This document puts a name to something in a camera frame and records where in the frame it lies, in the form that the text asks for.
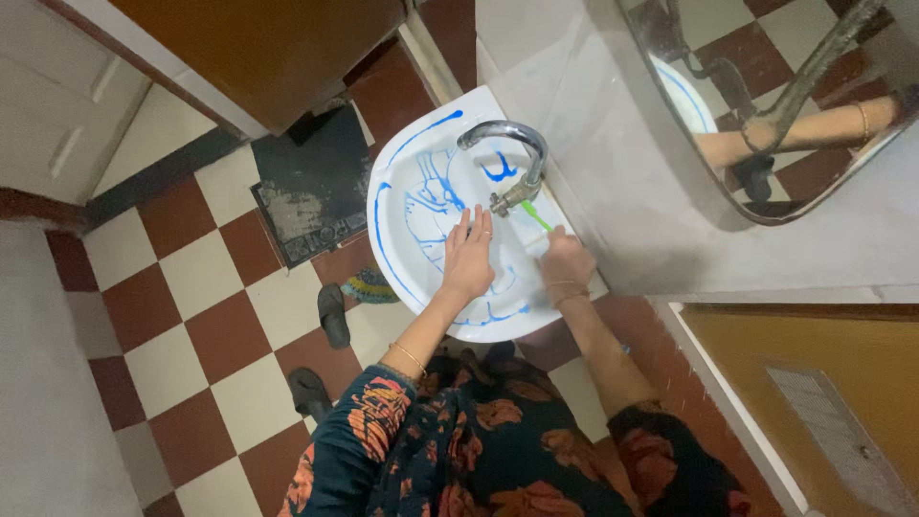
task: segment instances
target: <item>vent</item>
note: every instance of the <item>vent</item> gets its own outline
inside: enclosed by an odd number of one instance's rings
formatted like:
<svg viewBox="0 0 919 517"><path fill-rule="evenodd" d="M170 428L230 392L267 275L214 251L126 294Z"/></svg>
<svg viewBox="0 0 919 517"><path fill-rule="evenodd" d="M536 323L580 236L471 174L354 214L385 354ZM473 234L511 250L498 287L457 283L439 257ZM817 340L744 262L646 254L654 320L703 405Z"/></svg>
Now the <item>vent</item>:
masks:
<svg viewBox="0 0 919 517"><path fill-rule="evenodd" d="M825 373L766 371L856 498L889 515L919 515L919 505Z"/></svg>

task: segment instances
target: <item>woman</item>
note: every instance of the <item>woman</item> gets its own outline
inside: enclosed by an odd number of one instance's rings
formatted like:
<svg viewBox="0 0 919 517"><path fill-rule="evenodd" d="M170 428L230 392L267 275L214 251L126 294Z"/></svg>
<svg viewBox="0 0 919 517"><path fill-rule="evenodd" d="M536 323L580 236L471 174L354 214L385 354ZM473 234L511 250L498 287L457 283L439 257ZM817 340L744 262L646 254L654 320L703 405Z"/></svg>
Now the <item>woman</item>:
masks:
<svg viewBox="0 0 919 517"><path fill-rule="evenodd" d="M280 515L631 515L549 377L495 345L477 362L435 354L486 292L492 216L463 211L431 303L340 398L300 460ZM588 298L596 261L563 228L542 259L647 515L744 515L736 479L667 415Z"/></svg>

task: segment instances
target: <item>green toothbrush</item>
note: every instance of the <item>green toothbrush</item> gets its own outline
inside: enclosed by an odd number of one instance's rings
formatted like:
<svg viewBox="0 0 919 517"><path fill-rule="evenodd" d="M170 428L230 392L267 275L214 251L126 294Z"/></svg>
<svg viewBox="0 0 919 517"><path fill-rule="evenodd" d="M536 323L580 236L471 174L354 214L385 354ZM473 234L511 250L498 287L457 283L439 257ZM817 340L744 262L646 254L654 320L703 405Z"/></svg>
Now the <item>green toothbrush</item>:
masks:
<svg viewBox="0 0 919 517"><path fill-rule="evenodd" d="M551 232L554 229L548 224L546 224L546 222L543 221L542 218L536 214L536 207L533 206L533 203L527 200L523 200L520 202L520 206L522 206L523 209L527 211L530 217L532 217L533 219L536 219L537 223L542 224L542 227L545 228L547 232Z"/></svg>

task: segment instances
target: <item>faucet spout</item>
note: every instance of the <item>faucet spout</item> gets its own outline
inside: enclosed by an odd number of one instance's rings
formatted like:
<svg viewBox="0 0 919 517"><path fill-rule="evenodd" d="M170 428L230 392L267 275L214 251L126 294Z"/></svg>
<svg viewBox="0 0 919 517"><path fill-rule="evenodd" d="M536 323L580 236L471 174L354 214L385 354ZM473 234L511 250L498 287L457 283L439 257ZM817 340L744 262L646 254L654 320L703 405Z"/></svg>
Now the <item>faucet spout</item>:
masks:
<svg viewBox="0 0 919 517"><path fill-rule="evenodd" d="M507 211L517 206L523 200L532 200L539 193L542 186L542 173L546 167L546 154L549 147L546 140L535 129L512 121L487 121L463 133L457 139L457 146L466 151L490 136L503 136L512 138L527 146L527 151L533 159L527 174L503 196L492 194L492 213L500 217L507 217Z"/></svg>

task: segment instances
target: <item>dark floral dress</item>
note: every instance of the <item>dark floral dress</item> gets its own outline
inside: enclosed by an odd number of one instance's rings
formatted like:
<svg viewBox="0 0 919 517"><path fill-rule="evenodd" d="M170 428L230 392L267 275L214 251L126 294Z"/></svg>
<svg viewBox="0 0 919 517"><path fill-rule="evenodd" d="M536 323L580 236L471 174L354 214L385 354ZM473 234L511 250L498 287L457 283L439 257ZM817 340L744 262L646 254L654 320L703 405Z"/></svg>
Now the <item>dark floral dress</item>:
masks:
<svg viewBox="0 0 919 517"><path fill-rule="evenodd" d="M435 356L370 366L313 435L280 516L632 515L545 372ZM737 480L649 401L607 425L646 515L745 515Z"/></svg>

